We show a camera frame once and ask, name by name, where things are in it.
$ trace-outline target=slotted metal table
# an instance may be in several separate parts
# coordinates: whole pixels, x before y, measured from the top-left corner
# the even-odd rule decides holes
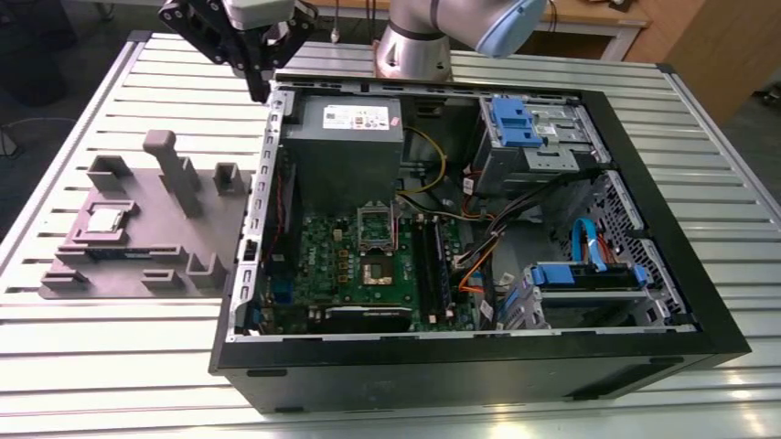
[[[197,168],[255,168],[265,109],[244,81],[178,37],[133,33],[0,246],[0,434],[781,434],[781,212],[680,80],[651,65],[464,52],[452,68],[459,81],[603,91],[754,352],[615,401],[259,415],[205,372],[219,299],[46,301],[36,292],[96,155],[153,167],[144,132],[168,129]],[[309,43],[288,71],[369,76],[371,51]]]

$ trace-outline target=dark floor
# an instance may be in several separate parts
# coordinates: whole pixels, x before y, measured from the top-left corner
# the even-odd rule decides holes
[[[150,6],[117,5],[114,19],[106,23],[100,21],[92,4],[64,2],[64,7],[78,37],[78,43],[56,54],[68,87],[66,98],[46,107],[30,109],[0,91],[0,126],[30,117],[77,119],[130,30],[165,31],[156,17],[156,8]],[[345,43],[367,42],[364,20],[343,19],[340,28]],[[325,25],[312,39],[325,41],[327,38]],[[0,238],[5,236],[69,128],[69,122],[57,120],[22,123],[6,129],[24,152],[16,160],[0,158]],[[723,132],[778,198],[781,110],[763,107],[759,100],[751,99]]]

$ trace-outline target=blue plastic clip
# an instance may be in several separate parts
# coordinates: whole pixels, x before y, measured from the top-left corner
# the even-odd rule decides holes
[[[526,110],[523,101],[512,98],[494,98],[492,118],[502,136],[502,146],[539,148],[543,141],[532,129],[534,116]]]

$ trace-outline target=sticker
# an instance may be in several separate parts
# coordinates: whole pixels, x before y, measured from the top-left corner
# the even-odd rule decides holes
[[[328,105],[323,109],[321,127],[325,130],[388,131],[388,119],[388,107]]]
[[[547,134],[547,135],[556,135],[556,129],[552,127],[552,125],[536,125],[534,128],[536,128],[536,133],[538,134]]]
[[[463,179],[463,193],[466,195],[475,194],[475,181],[471,178]]]
[[[483,316],[486,316],[488,320],[492,319],[492,307],[484,300],[479,303],[479,312],[483,313]]]
[[[515,276],[510,273],[502,274],[502,279],[499,279],[499,286],[507,286],[515,280]]]

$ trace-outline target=ram slot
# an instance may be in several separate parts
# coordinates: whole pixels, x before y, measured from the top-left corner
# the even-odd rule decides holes
[[[416,222],[412,227],[412,260],[417,278],[419,317],[424,323],[435,323],[432,280],[428,272],[424,231],[423,222]]]
[[[439,292],[439,302],[437,302],[437,314],[443,317],[452,317],[449,309],[449,304],[452,303],[452,297],[449,296],[449,270],[447,268],[447,256],[444,250],[444,240],[441,239],[441,230],[439,227],[439,221],[432,223],[432,233],[435,237],[435,246],[436,246],[436,291]]]

